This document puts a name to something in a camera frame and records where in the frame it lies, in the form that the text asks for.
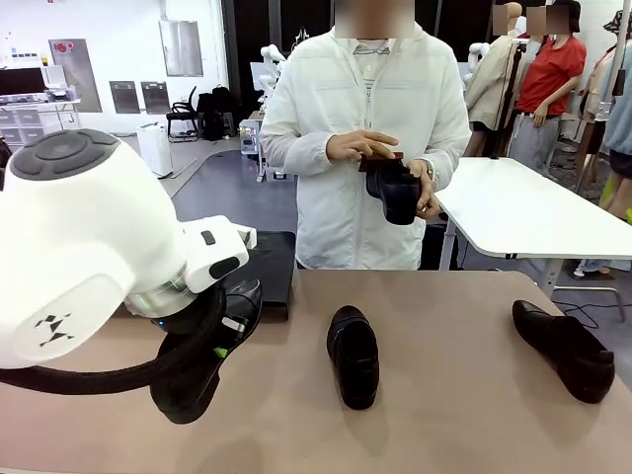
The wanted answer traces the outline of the person's right hand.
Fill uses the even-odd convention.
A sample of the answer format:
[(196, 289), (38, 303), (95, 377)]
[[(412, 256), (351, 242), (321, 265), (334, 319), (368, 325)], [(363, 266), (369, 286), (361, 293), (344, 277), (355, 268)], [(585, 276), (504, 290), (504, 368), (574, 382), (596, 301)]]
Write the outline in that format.
[(332, 135), (326, 144), (326, 156), (331, 161), (362, 159), (394, 159), (392, 147), (399, 140), (390, 135), (368, 130), (356, 130)]

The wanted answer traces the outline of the person's left hand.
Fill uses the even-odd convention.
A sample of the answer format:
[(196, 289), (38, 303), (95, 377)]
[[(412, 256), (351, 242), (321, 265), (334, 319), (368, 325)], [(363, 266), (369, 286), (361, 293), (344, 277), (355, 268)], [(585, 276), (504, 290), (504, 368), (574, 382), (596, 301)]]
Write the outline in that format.
[(417, 216), (423, 220), (437, 217), (440, 206), (435, 198), (436, 184), (433, 166), (425, 159), (413, 159), (407, 162), (407, 167), (421, 186), (421, 194), (416, 207)]

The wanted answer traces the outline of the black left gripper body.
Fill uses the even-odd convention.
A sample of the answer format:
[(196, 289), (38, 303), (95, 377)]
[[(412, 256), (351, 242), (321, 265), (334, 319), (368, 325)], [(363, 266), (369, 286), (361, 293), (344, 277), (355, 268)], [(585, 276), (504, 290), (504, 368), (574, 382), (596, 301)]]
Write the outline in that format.
[(213, 308), (203, 301), (194, 301), (183, 310), (156, 320), (156, 326), (165, 333), (162, 347), (178, 347), (194, 340), (206, 341), (211, 332)]

